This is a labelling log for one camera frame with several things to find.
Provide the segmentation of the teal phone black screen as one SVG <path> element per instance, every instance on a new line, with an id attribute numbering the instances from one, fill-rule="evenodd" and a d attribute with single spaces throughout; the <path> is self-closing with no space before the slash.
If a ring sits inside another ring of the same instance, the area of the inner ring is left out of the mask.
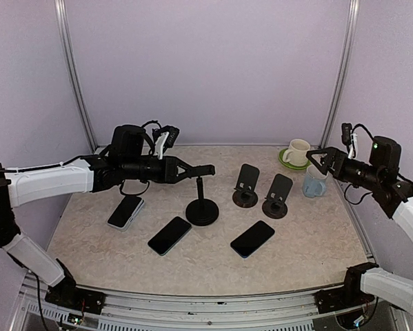
<path id="1" fill-rule="evenodd" d="M 166 255 L 191 230 L 192 225 L 181 217 L 173 218 L 149 241 L 148 246 L 158 255 Z"/>

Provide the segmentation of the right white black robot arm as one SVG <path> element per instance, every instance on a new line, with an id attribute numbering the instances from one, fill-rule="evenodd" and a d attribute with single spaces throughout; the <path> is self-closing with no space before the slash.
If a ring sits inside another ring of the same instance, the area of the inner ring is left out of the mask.
<path id="1" fill-rule="evenodd" d="M 399 174 L 401 146 L 396 141 L 375 136 L 367 163 L 351 159 L 334 147 L 310 150 L 306 157 L 321 174 L 331 174 L 336 180 L 368 190 L 385 215 L 413 243 L 413 182 Z M 338 294 L 339 301 L 346 306 L 354 305 L 368 294 L 413 316 L 413 280 L 375 263 L 348 268 Z"/>

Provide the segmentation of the black pole phone stand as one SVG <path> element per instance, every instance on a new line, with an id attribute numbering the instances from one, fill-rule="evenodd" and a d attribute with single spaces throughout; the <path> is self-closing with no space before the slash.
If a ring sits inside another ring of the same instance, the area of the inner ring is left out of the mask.
<path id="1" fill-rule="evenodd" d="M 207 226 L 218 219 L 219 207 L 215 202 L 204 197 L 202 177 L 195 178 L 198 198 L 188 204 L 185 216 L 192 225 Z"/>

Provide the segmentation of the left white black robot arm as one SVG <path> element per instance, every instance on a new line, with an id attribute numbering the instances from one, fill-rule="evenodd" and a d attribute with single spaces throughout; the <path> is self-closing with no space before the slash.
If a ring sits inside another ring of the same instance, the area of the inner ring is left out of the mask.
<path id="1" fill-rule="evenodd" d="M 127 180 L 176 184 L 213 175 L 213 165 L 190 165 L 164 153 L 174 145 L 179 129 L 125 124 L 114 129 L 111 143 L 98 154 L 33 168 L 3 168 L 0 164 L 0 249 L 29 269 L 69 307 L 82 292 L 68 269 L 25 234 L 15 221 L 14 208 L 26 203 L 74 193 L 95 193 Z"/>

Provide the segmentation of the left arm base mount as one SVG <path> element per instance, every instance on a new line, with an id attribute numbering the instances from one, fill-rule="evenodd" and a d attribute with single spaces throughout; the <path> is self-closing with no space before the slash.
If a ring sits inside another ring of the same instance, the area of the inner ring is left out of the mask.
<path id="1" fill-rule="evenodd" d="M 48 288 L 45 301 L 63 308 L 100 315 L 105 294 L 71 285 L 56 285 Z"/>

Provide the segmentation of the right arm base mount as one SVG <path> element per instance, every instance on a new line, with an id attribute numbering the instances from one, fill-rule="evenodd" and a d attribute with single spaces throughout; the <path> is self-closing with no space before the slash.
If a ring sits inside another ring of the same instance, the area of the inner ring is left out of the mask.
<path id="1" fill-rule="evenodd" d="M 375 296 L 359 292 L 348 299 L 344 287 L 340 287 L 319 290 L 314 294 L 314 300 L 319 314 L 326 314 L 371 303 Z"/>

